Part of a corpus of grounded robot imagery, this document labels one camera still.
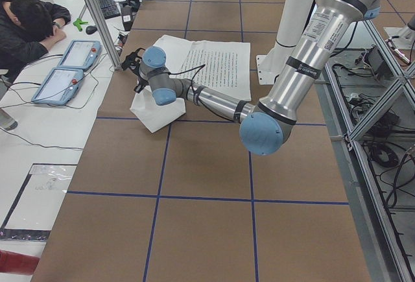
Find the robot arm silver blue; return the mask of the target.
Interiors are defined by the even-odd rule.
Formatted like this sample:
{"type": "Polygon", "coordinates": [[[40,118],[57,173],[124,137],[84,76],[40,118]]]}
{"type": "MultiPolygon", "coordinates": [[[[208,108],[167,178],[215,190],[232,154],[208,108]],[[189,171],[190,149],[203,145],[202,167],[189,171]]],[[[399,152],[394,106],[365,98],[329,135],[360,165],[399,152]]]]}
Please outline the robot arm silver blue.
{"type": "Polygon", "coordinates": [[[254,105],[171,72],[169,54],[157,46],[149,47],[138,63],[134,90],[147,92],[157,108],[185,99],[239,123],[246,149],[269,155],[288,140],[298,107],[348,27],[379,11],[380,0],[286,0],[275,45],[261,62],[274,84],[254,105]]]}

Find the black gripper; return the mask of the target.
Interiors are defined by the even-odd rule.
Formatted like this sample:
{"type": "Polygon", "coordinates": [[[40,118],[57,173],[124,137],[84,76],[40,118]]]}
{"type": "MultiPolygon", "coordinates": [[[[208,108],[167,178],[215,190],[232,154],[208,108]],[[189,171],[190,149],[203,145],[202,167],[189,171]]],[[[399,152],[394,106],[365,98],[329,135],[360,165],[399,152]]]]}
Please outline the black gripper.
{"type": "Polygon", "coordinates": [[[136,93],[141,93],[147,86],[149,86],[149,82],[143,78],[141,75],[137,76],[137,85],[134,88],[136,93]]]}

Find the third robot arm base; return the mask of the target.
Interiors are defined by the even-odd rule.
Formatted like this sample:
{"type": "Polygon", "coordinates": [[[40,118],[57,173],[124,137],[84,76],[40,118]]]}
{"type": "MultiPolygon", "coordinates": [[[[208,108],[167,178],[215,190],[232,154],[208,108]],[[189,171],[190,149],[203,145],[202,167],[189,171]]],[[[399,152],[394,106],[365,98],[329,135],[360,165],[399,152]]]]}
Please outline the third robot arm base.
{"type": "Polygon", "coordinates": [[[393,49],[409,50],[414,43],[414,16],[404,27],[385,27],[388,35],[386,41],[393,49]]]}

